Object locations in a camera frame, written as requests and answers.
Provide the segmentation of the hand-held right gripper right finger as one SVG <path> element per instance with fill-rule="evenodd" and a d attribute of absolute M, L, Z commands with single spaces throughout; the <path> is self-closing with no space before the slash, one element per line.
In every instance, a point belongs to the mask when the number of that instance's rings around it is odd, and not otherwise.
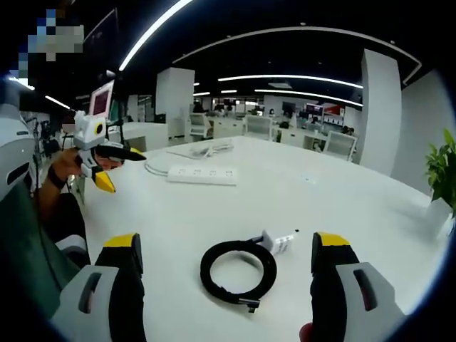
<path fill-rule="evenodd" d="M 406 318 L 393 285 L 340 235 L 313 234 L 311 275 L 311 341 L 386 341 Z"/>

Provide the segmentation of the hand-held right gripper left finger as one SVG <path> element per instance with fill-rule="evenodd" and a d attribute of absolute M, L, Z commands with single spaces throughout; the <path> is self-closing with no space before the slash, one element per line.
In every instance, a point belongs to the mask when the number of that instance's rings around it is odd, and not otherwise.
<path fill-rule="evenodd" d="M 51 318 L 66 341 L 146 341 L 140 235 L 109 239 L 63 287 Z"/>

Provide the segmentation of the person's left hand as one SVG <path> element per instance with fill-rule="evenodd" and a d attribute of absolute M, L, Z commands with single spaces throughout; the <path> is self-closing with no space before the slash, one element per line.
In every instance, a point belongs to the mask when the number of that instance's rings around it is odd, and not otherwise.
<path fill-rule="evenodd" d="M 78 157 L 78 150 L 71 148 L 61 152 L 54 160 L 52 168 L 60 180 L 66 181 L 71 175 L 83 174 L 77 161 Z M 113 170 L 122 165 L 122 162 L 109 160 L 97 154 L 95 154 L 95 160 L 105 171 Z"/>

